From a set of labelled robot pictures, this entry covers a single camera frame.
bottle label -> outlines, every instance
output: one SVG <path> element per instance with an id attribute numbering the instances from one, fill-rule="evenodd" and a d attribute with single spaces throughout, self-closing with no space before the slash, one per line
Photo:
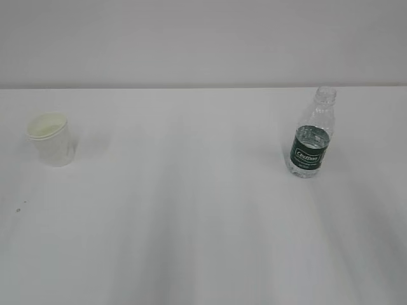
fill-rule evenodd
<path id="1" fill-rule="evenodd" d="M 315 126 L 300 127 L 291 148 L 291 161 L 303 170 L 316 170 L 321 166 L 329 135 Z"/>

paper cup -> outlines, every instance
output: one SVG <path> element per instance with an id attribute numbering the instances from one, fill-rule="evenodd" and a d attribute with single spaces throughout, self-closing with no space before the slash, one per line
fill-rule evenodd
<path id="1" fill-rule="evenodd" d="M 73 160 L 68 120 L 62 113 L 48 112 L 34 118 L 28 124 L 27 134 L 38 149 L 42 163 L 60 167 Z"/>

plastic water bottle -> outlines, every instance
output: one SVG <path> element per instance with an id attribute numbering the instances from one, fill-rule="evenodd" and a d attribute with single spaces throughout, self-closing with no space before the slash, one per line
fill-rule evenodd
<path id="1" fill-rule="evenodd" d="M 294 175 L 310 178 L 319 171 L 335 125 L 335 98 L 334 88 L 318 88 L 314 101 L 300 118 L 287 161 Z"/>

table surface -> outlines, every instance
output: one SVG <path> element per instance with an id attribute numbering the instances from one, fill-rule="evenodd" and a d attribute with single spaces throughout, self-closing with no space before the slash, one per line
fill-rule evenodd
<path id="1" fill-rule="evenodd" d="M 407 88 L 339 88 L 299 179 L 314 92 L 0 90 L 0 303 L 406 304 Z M 25 137 L 45 111 L 69 119 L 63 168 Z"/>

cup rim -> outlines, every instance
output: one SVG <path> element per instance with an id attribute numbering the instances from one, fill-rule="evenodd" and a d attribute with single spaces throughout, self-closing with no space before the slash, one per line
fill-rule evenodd
<path id="1" fill-rule="evenodd" d="M 47 133 L 45 135 L 40 135 L 40 136 L 35 136 L 30 134 L 30 129 L 33 128 L 33 125 L 36 124 L 38 121 L 41 121 L 43 118 L 47 117 L 47 116 L 59 116 L 60 118 L 62 118 L 64 120 L 64 123 L 61 124 L 56 130 L 52 131 L 51 133 Z M 68 120 L 66 118 L 66 116 L 59 111 L 50 111 L 50 112 L 44 112 L 36 117 L 34 117 L 33 119 L 30 120 L 30 122 L 27 125 L 27 136 L 31 139 L 31 140 L 46 140 L 49 138 L 52 138 L 54 136 L 56 136 L 57 134 L 59 134 L 68 124 Z"/>

